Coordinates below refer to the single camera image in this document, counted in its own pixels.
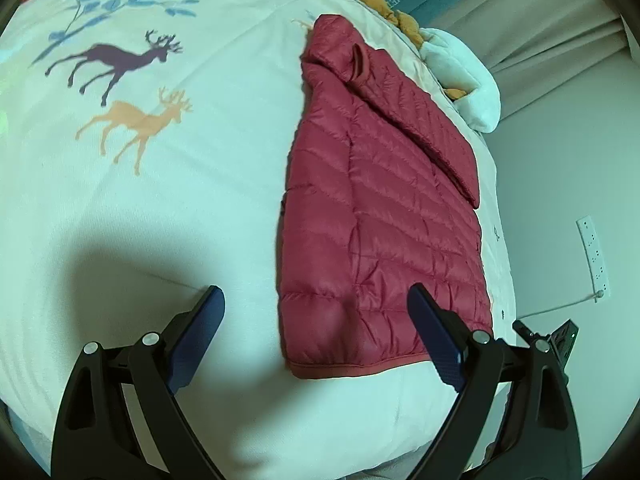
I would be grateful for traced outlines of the white goose plush toy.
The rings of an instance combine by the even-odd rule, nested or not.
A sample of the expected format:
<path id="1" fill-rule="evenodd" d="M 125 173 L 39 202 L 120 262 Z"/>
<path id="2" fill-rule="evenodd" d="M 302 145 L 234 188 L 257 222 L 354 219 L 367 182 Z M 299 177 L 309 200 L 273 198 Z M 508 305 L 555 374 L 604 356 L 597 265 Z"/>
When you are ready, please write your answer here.
<path id="1" fill-rule="evenodd" d="M 394 11 L 386 0 L 360 1 L 407 37 L 470 128 L 480 133 L 497 128 L 501 116 L 497 81 L 464 42 L 444 30 L 420 27 L 410 14 Z"/>

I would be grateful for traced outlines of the pink printed duvet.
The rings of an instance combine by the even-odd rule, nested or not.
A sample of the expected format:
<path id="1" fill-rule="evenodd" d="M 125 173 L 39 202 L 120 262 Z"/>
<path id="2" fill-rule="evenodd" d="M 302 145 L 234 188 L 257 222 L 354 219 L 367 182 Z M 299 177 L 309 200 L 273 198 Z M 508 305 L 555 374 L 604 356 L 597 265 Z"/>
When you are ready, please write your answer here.
<path id="1" fill-rule="evenodd" d="M 429 362 L 300 380 L 280 348 L 276 236 L 308 28 L 341 14 L 471 144 L 492 320 L 515 296 L 496 165 L 418 51 L 358 0 L 29 0 L 1 37 L 1 397 L 53 434 L 82 346 L 131 344 L 209 285 L 221 328 L 178 395 L 231 479 L 335 479 L 436 434 Z"/>

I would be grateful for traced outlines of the beige curtain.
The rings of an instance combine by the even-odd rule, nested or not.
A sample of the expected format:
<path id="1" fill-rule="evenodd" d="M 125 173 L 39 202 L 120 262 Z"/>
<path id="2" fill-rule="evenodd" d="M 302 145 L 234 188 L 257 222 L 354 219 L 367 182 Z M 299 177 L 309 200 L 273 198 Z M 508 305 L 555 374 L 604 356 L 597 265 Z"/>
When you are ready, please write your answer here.
<path id="1" fill-rule="evenodd" d="M 507 118 L 628 48 L 612 0 L 461 0 L 431 21 L 492 73 Z"/>

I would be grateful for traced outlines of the white wall power strip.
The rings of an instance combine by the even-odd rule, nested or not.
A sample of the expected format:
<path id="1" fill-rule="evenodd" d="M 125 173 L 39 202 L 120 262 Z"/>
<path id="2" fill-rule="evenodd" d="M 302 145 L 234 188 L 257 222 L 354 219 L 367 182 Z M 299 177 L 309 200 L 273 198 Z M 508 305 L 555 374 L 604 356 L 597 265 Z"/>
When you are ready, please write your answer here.
<path id="1" fill-rule="evenodd" d="M 585 249 L 594 301 L 605 300 L 611 296 L 611 284 L 596 226 L 590 216 L 578 219 L 576 224 Z"/>

